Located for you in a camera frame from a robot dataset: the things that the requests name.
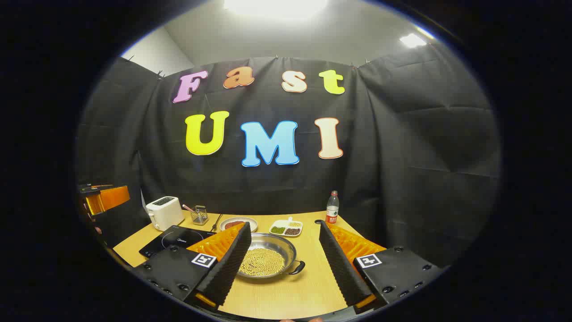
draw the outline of pink letter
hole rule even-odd
[[[334,117],[323,117],[314,121],[320,129],[322,150],[318,156],[322,159],[336,159],[344,155],[344,151],[337,146],[336,125],[338,123],[340,121]]]
[[[173,103],[180,103],[190,100],[190,90],[193,92],[197,90],[198,85],[201,82],[201,78],[206,78],[209,73],[206,70],[190,75],[185,75],[181,77],[181,86],[179,87],[179,92],[177,97],[174,98]]]

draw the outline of wooden table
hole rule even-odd
[[[192,223],[188,211],[184,210],[184,213],[185,220],[179,226],[206,231],[212,228],[219,216],[209,214],[206,225],[198,226]],[[232,217],[240,216],[223,215],[219,224]],[[224,305],[219,307],[220,311],[245,317],[281,320],[322,315],[347,307],[318,240],[320,225],[314,223],[316,219],[325,219],[325,211],[248,217],[258,223],[256,233],[268,233],[271,224],[278,219],[293,217],[293,220],[301,221],[304,224],[302,233],[297,237],[286,238],[296,248],[296,259],[304,261],[306,267],[297,275],[281,274],[261,280],[237,276]],[[336,225],[359,234],[339,216]],[[137,266],[146,261],[139,250],[160,234],[161,231],[148,224],[115,246],[113,250],[131,266]],[[298,263],[294,262],[292,270],[297,265]]]

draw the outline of white wall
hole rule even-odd
[[[161,75],[165,76],[194,67],[164,27],[140,39],[121,57],[131,58],[132,62],[155,73],[162,70]]]
[[[279,10],[267,17],[237,14],[224,9],[223,0],[210,0],[165,28],[197,66],[276,55],[361,66],[366,60],[407,50],[399,38],[417,34],[404,17],[371,1],[328,0],[324,9],[297,21],[276,15]]]

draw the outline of chopsticks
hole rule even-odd
[[[185,206],[185,205],[183,205],[182,207],[185,208],[185,209],[187,209],[187,210],[189,210],[191,213],[194,213],[194,211],[193,211],[191,208],[189,208],[189,207],[187,207],[187,206]]]
[[[216,224],[219,222],[220,217],[222,217],[223,214],[220,214],[218,218],[216,218],[216,221],[214,222],[213,228],[210,230],[210,232],[212,233],[213,230],[216,229]]]

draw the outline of plastic bottle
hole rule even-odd
[[[328,204],[326,205],[325,221],[329,223],[336,223],[337,213],[340,209],[340,199],[337,197],[337,191],[334,190],[329,196]]]

